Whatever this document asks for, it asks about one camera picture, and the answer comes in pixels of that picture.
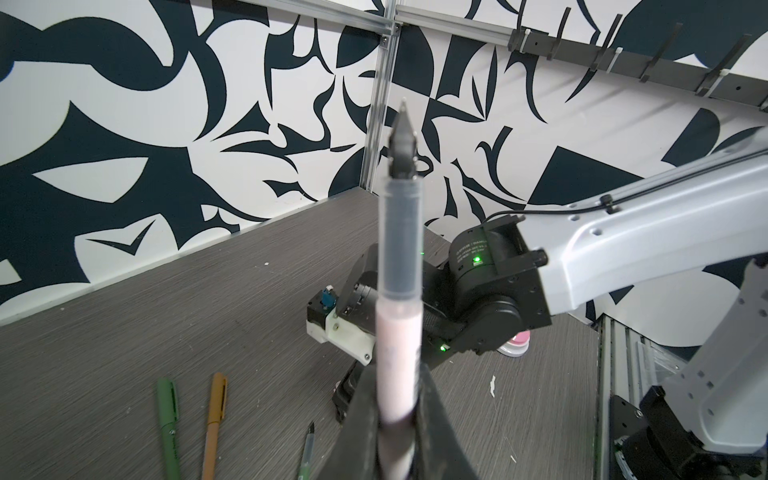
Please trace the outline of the orange pen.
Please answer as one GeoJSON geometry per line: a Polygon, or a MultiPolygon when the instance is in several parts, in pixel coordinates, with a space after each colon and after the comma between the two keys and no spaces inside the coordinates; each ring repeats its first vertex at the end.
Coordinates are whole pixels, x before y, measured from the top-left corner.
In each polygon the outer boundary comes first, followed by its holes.
{"type": "Polygon", "coordinates": [[[214,479],[215,465],[217,460],[219,429],[220,429],[219,422],[212,422],[207,425],[202,474],[201,474],[202,480],[214,479]]]}

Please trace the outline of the orange pen cap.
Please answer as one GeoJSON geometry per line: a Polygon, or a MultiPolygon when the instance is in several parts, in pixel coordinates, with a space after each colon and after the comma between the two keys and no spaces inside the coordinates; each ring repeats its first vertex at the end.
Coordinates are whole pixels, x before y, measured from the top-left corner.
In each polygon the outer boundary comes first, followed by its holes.
{"type": "Polygon", "coordinates": [[[227,401],[227,386],[228,379],[223,373],[217,372],[213,375],[207,417],[207,423],[209,425],[218,424],[224,418],[227,401]]]}

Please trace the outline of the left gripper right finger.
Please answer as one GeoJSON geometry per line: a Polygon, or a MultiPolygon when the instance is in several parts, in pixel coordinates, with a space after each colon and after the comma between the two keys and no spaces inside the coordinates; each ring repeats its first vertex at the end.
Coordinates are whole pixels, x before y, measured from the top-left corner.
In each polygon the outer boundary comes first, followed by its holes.
{"type": "Polygon", "coordinates": [[[416,406],[416,478],[477,479],[461,448],[427,365],[419,371],[416,406]]]}

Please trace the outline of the light green pen cap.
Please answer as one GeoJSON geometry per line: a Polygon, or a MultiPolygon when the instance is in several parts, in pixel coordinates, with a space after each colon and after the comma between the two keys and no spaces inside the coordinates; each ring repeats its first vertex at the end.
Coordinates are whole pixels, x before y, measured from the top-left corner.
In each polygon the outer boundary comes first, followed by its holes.
{"type": "Polygon", "coordinates": [[[179,407],[175,383],[169,377],[156,382],[159,427],[174,425],[179,420],[179,407]]]}

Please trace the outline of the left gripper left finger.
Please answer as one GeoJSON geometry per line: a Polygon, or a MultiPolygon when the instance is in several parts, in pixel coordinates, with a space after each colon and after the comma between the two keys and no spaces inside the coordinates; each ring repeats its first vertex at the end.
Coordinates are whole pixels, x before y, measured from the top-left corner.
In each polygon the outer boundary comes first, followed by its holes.
{"type": "Polygon", "coordinates": [[[363,370],[342,430],[317,476],[318,479],[378,478],[379,410],[376,374],[376,365],[368,365],[363,370]]]}

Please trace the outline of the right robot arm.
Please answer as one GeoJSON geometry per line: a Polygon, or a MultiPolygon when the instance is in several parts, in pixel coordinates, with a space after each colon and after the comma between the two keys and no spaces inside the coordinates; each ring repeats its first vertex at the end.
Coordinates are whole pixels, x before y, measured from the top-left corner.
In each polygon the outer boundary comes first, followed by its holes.
{"type": "MultiPolygon", "coordinates": [[[[379,198],[375,362],[324,479],[471,479],[421,363],[422,187],[379,198]]],[[[586,201],[489,220],[452,256],[458,313],[520,321],[619,288],[749,257],[740,294],[686,367],[644,397],[643,430],[616,452],[628,479],[735,479],[767,441],[767,132],[586,201]]]]}

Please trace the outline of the dark green pen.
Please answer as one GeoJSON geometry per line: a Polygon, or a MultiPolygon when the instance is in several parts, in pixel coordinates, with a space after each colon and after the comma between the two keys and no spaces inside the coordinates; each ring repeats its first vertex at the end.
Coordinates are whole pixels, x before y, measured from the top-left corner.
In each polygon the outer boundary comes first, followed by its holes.
{"type": "Polygon", "coordinates": [[[297,471],[297,480],[309,480],[311,477],[311,463],[314,451],[315,423],[308,425],[302,448],[301,461],[297,471]]]}

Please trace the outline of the pink pen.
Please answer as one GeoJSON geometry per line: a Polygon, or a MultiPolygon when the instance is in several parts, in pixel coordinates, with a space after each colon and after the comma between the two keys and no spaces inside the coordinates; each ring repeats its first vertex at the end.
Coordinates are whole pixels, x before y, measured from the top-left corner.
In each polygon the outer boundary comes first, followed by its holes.
{"type": "Polygon", "coordinates": [[[415,452],[423,325],[423,185],[416,156],[417,134],[402,102],[379,194],[375,353],[382,479],[407,479],[415,452]]]}

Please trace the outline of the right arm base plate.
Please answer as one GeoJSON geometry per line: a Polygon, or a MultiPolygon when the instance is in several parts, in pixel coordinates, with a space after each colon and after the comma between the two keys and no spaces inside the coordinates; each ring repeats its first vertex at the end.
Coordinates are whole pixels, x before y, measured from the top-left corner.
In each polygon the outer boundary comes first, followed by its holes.
{"type": "Polygon", "coordinates": [[[648,420],[642,406],[650,406],[658,397],[659,387],[652,386],[640,403],[613,394],[608,403],[609,440],[607,458],[609,479],[665,479],[666,472],[649,437],[648,420]]]}

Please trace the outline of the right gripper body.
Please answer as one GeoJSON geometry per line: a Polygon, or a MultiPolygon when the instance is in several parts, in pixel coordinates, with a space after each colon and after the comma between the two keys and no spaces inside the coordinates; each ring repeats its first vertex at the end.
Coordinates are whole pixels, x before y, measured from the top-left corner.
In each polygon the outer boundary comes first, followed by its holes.
{"type": "MultiPolygon", "coordinates": [[[[434,368],[442,362],[441,348],[456,336],[456,323],[450,319],[454,287],[449,262],[436,265],[423,262],[424,318],[421,359],[434,368]]],[[[375,301],[378,278],[378,245],[372,244],[354,264],[341,289],[336,313],[366,333],[375,332],[375,301]]],[[[352,402],[364,365],[356,361],[337,385],[332,396],[336,420],[342,423],[352,402]]]]}

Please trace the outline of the light green pen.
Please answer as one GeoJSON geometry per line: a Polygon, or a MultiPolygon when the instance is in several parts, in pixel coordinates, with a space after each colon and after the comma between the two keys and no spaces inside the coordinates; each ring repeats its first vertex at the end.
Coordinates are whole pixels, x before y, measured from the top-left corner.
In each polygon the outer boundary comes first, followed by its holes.
{"type": "Polygon", "coordinates": [[[180,480],[181,470],[177,452],[176,422],[172,417],[161,416],[159,420],[165,478],[180,480]]]}

